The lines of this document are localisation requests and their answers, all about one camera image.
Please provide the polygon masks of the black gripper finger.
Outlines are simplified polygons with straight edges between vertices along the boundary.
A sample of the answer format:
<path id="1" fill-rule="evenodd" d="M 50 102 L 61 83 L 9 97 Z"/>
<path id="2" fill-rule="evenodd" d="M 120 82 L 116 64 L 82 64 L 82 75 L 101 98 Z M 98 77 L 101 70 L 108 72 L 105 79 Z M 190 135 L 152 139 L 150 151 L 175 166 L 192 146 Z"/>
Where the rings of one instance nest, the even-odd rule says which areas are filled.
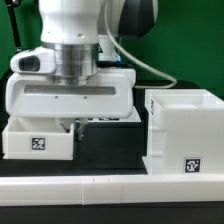
<path id="1" fill-rule="evenodd" d="M 88 125 L 88 119 L 87 118 L 79 118 L 76 121 L 76 124 L 77 124 L 77 128 L 76 128 L 77 137 L 78 137 L 78 140 L 81 141 L 82 137 L 83 137 L 83 132 Z"/>
<path id="2" fill-rule="evenodd" d="M 59 130 L 62 133 L 70 133 L 73 130 L 74 120 L 70 118 L 59 119 Z"/>

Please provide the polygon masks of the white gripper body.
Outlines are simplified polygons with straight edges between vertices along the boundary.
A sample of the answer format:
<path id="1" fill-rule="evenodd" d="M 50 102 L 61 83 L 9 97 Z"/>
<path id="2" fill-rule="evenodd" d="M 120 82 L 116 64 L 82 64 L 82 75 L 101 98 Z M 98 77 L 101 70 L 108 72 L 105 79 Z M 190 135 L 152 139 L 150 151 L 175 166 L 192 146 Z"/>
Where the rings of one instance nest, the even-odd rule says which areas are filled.
<path id="1" fill-rule="evenodd" d="M 14 117 L 73 119 L 134 107 L 135 70 L 99 67 L 96 45 L 40 46 L 15 55 L 10 67 L 6 111 Z"/>

